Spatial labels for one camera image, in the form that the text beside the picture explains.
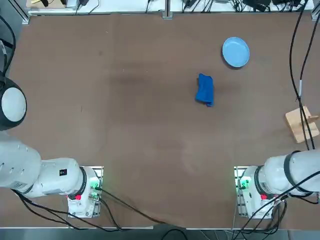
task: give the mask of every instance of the wire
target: wire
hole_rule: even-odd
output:
[[[11,35],[12,35],[12,40],[13,40],[13,44],[12,44],[12,52],[11,52],[11,55],[9,57],[9,59],[7,60],[7,63],[6,65],[4,66],[3,68],[3,72],[2,72],[2,76],[5,77],[6,76],[6,73],[8,71],[8,68],[12,62],[12,59],[14,57],[14,54],[15,54],[15,51],[16,51],[16,46],[17,46],[17,40],[16,40],[16,35],[14,33],[14,31],[12,30],[11,26],[7,23],[7,21],[2,17],[0,16],[0,20],[7,26],[7,28],[9,29]]]
[[[280,10],[280,13],[282,13],[287,7],[287,2],[285,3],[284,7]]]
[[[67,212],[67,211],[59,211],[59,210],[55,210],[55,209],[52,209],[52,208],[49,208],[49,207],[46,207],[46,206],[39,205],[39,204],[34,203],[33,201],[31,201],[29,198],[23,196],[23,195],[22,195],[20,192],[18,192],[17,190],[12,189],[12,191],[13,191],[15,194],[17,194],[20,199],[22,198],[25,202],[27,202],[28,204],[30,204],[30,205],[32,205],[32,206],[35,206],[35,207],[37,207],[37,208],[44,209],[44,210],[46,210],[46,211],[52,211],[52,212],[58,213],[58,214],[67,214],[68,216],[74,217],[74,218],[76,218],[76,219],[78,219],[78,220],[80,220],[80,221],[82,221],[82,222],[84,222],[84,223],[86,223],[86,224],[88,224],[88,225],[90,225],[90,226],[92,226],[92,227],[101,229],[101,230],[103,230],[103,231],[105,231],[105,232],[108,232],[108,233],[110,233],[110,232],[115,232],[115,231],[119,231],[118,229],[115,229],[115,230],[107,230],[107,229],[105,229],[105,228],[103,228],[103,227],[100,227],[100,226],[95,225],[95,224],[93,224],[93,223],[91,223],[91,222],[88,222],[88,221],[86,221],[86,220],[84,220],[84,219],[82,219],[82,218],[80,218],[80,217],[78,217],[78,216],[76,216],[76,215],[74,215],[74,214],[71,214],[70,212]]]
[[[320,13],[318,14],[318,17],[316,18],[316,21],[315,21],[315,24],[314,24],[314,27],[313,27],[312,35],[311,35],[310,42],[309,42],[309,47],[308,47],[308,50],[306,51],[306,55],[304,57],[304,61],[303,61],[303,64],[302,64],[301,73],[300,73],[300,79],[302,79],[302,76],[304,74],[306,62],[307,62],[307,59],[308,59],[308,56],[309,56],[309,52],[310,52],[310,49],[311,49],[312,42],[314,40],[314,36],[315,36],[315,32],[316,32],[316,29],[317,29],[317,26],[318,26],[319,18],[320,18]]]
[[[218,235],[216,233],[216,230],[214,230],[214,235],[215,235],[216,240],[219,240]]]
[[[50,211],[50,210],[46,210],[47,212],[51,213],[52,215],[56,216],[57,218],[59,218],[60,220],[62,221],[58,221],[58,220],[55,220],[55,219],[52,219],[52,218],[49,218],[49,217],[46,217],[46,216],[43,216],[42,214],[38,213],[38,212],[35,212],[34,210],[32,210],[28,204],[26,203],[26,201],[20,197],[18,195],[19,199],[21,200],[21,202],[23,203],[23,205],[33,214],[37,215],[38,217],[40,218],[43,218],[43,219],[46,219],[46,220],[49,220],[49,221],[52,221],[52,222],[55,222],[55,223],[60,223],[60,224],[65,224],[65,225],[68,225],[69,227],[72,227],[76,230],[87,230],[87,228],[78,228],[74,225],[72,225],[70,222],[68,222],[67,220],[63,219],[62,217],[60,217],[59,215],[55,214],[54,212]]]
[[[266,234],[266,235],[272,235],[272,234],[275,234],[276,231],[278,230],[279,228],[279,224],[281,223],[281,221],[283,220],[286,212],[287,212],[287,207],[288,207],[288,204],[287,204],[287,201],[284,200],[284,208],[283,208],[283,211],[281,213],[281,216],[280,216],[280,204],[277,204],[276,206],[272,206],[269,208],[269,210],[263,215],[263,217],[260,219],[260,221],[258,222],[258,224],[254,227],[254,229],[252,230],[243,230],[241,231],[241,233],[245,233],[245,234],[252,234],[252,233],[261,233],[261,234]],[[267,227],[265,229],[257,229],[258,226],[261,224],[261,222],[264,220],[264,218],[266,217],[266,215],[272,210],[272,209],[275,209],[275,212],[274,214],[276,214],[278,212],[278,219],[277,219],[277,222],[273,225],[273,220],[274,218],[272,217],[272,220],[270,221],[270,223],[267,225]]]
[[[145,214],[145,213],[141,212],[140,210],[134,208],[133,206],[129,205],[129,204],[126,203],[125,201],[123,201],[123,200],[121,200],[120,198],[116,197],[116,196],[113,195],[112,193],[110,193],[110,192],[102,189],[101,187],[95,187],[95,189],[98,190],[98,191],[102,191],[102,192],[108,194],[109,196],[111,196],[111,197],[114,198],[115,200],[119,201],[120,203],[122,203],[123,205],[125,205],[126,207],[128,207],[129,209],[135,211],[136,213],[144,216],[145,218],[147,218],[147,219],[149,219],[149,220],[151,220],[151,221],[153,221],[153,222],[155,222],[155,223],[157,223],[157,224],[167,224],[167,223],[165,223],[164,221],[159,221],[159,220],[157,220],[157,219],[154,219],[154,218],[151,217],[151,216],[148,216],[147,214]]]
[[[229,235],[228,235],[227,231],[224,231],[224,233],[225,233],[225,235],[226,235],[226,239],[227,239],[227,240],[230,240],[230,238],[229,238]]]
[[[292,82],[292,86],[293,86],[293,89],[294,89],[294,93],[296,95],[296,99],[298,100],[299,102],[299,108],[302,112],[302,115],[304,117],[304,120],[305,120],[305,124],[306,124],[306,127],[307,127],[307,130],[308,130],[308,133],[309,133],[309,136],[310,136],[310,141],[311,141],[311,145],[312,145],[312,149],[316,149],[315,148],[315,144],[314,144],[314,140],[313,140],[313,137],[312,137],[312,134],[311,134],[311,130],[310,130],[310,126],[309,126],[309,123],[308,123],[308,119],[306,117],[306,113],[305,113],[305,110],[304,108],[302,107],[302,102],[301,102],[301,96],[300,94],[298,93],[298,90],[297,90],[297,87],[296,87],[296,84],[295,84],[295,79],[294,79],[294,75],[293,75],[293,69],[292,69],[292,51],[293,51],[293,47],[294,47],[294,41],[295,41],[295,37],[296,37],[296,34],[297,34],[297,29],[298,29],[298,26],[299,26],[299,23],[300,23],[300,20],[301,20],[301,17],[302,17],[302,14],[306,8],[306,5],[308,3],[308,0],[305,0],[303,6],[301,7],[301,11],[300,11],[300,14],[299,14],[299,17],[298,17],[298,20],[296,22],[296,25],[295,25],[295,28],[294,28],[294,31],[293,31],[293,35],[292,35],[292,40],[291,40],[291,44],[290,44],[290,52],[289,52],[289,68],[290,68],[290,77],[291,77],[291,82]],[[313,40],[313,35],[311,36],[311,40],[310,40],[310,43],[309,43],[309,48],[311,48],[311,44],[312,44],[312,40]],[[307,58],[308,58],[308,54],[309,52],[307,52],[305,58],[304,58],[304,62],[307,61]],[[300,73],[300,80],[302,80],[302,75],[303,75],[303,71],[301,71]],[[308,141],[305,139],[305,143],[307,145],[307,149],[308,149]]]
[[[301,197],[301,196],[295,196],[295,198],[297,198],[297,199],[300,199],[300,200],[303,200],[303,201],[305,201],[305,202],[307,202],[307,203],[309,203],[309,204],[319,204],[319,202],[318,201],[310,201],[310,200],[308,200],[308,199],[305,199],[305,198],[303,198],[303,197]]]
[[[191,13],[193,13],[196,9],[196,7],[198,6],[198,4],[200,3],[201,0],[198,0],[198,2],[196,3],[196,5],[194,6],[194,8],[192,9]]]
[[[98,0],[98,5],[97,6],[95,6],[89,13],[88,13],[88,15],[90,15],[94,10],[96,10],[97,9],[97,7],[99,7],[100,6],[100,0]]]
[[[77,15],[77,12],[78,12],[78,10],[79,10],[81,7],[82,7],[82,4],[79,4],[78,7],[77,7],[76,10],[75,10],[75,14],[74,14],[75,16]]]
[[[148,0],[148,3],[146,4],[146,8],[145,8],[145,12],[144,12],[145,14],[148,12],[148,7],[149,7],[150,1],[151,1],[151,0]]]
[[[272,199],[271,201],[267,202],[266,204],[264,204],[263,206],[261,206],[258,210],[256,210],[252,216],[248,219],[248,221],[244,224],[244,226],[239,230],[238,234],[235,236],[235,238],[233,238],[232,240],[235,240],[239,234],[245,229],[245,227],[249,224],[249,222],[253,219],[253,217],[264,207],[268,206],[269,204],[272,204],[273,202],[275,202],[278,199],[282,199],[285,195],[287,195],[288,193],[290,193],[292,190],[296,189],[297,187],[299,187],[301,184],[305,183],[306,181],[308,181],[309,179],[312,179],[313,177],[317,176],[320,174],[320,171],[316,171],[315,173],[309,175],[308,177],[306,177],[305,179],[303,179],[302,181],[300,181],[299,183],[295,184],[293,187],[289,188],[288,190],[284,191],[283,193],[279,194],[278,196],[276,196],[274,199]]]
[[[117,224],[111,210],[110,210],[110,207],[108,206],[108,204],[106,203],[106,201],[104,201],[102,198],[100,198],[100,202],[106,207],[106,209],[108,210],[109,214],[110,214],[110,217],[111,217],[111,220],[113,222],[113,224],[116,226],[117,229],[119,230],[122,230],[122,228]]]
[[[185,240],[188,240],[187,235],[186,235],[183,231],[181,231],[180,229],[171,229],[171,230],[167,231],[167,232],[162,236],[161,240],[164,240],[165,237],[166,237],[169,233],[171,233],[171,232],[173,232],[173,231],[177,231],[177,232],[181,233],[181,234],[183,235],[184,239],[185,239]]]
[[[210,0],[208,1],[208,3],[207,3],[207,4],[206,4],[206,0],[204,0],[204,9],[201,11],[201,13],[204,13],[204,12],[206,11],[206,9],[207,9],[207,7],[208,7],[209,3],[210,3]]]
[[[203,235],[207,240],[211,240],[203,231],[200,230],[200,233],[202,233],[202,235]]]
[[[206,11],[207,13],[210,13],[210,11],[211,11],[211,7],[212,7],[212,4],[214,4],[214,0],[211,0],[211,3],[210,3],[210,6],[209,6],[209,9]]]

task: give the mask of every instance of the table surface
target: table surface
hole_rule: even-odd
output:
[[[104,188],[146,214],[187,228],[231,228],[234,166],[304,150],[285,113],[297,108],[289,47],[297,13],[33,17],[22,30],[10,77],[28,102],[24,122],[9,131],[43,159],[71,157],[104,166]],[[293,70],[299,77],[313,22],[298,29]],[[221,58],[224,40],[243,38],[242,69]],[[320,112],[315,34],[304,70],[304,102]],[[214,107],[195,102],[199,73],[214,79]],[[1,227],[62,227],[31,214],[0,189]],[[67,210],[64,196],[35,199]],[[123,227],[153,223],[109,200]],[[319,230],[320,209],[295,199],[281,224]],[[105,209],[93,219],[112,226]],[[237,217],[235,227],[246,221]]]

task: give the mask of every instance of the wooden block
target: wooden block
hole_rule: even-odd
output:
[[[305,116],[307,117],[308,123],[309,123],[310,122],[309,118],[310,117],[313,118],[313,116],[311,116],[311,114],[306,106],[303,106],[303,109],[304,109]],[[297,108],[293,111],[287,112],[285,114],[285,119],[286,119],[286,122],[287,122],[287,124],[293,134],[293,137],[294,137],[296,143],[299,144],[299,143],[304,142],[305,138],[304,138],[302,125],[301,125],[300,109]],[[309,127],[311,130],[312,137],[318,136],[320,134],[315,122],[309,123]],[[304,122],[304,130],[305,130],[306,138],[310,139],[308,128],[307,128],[305,122]]]

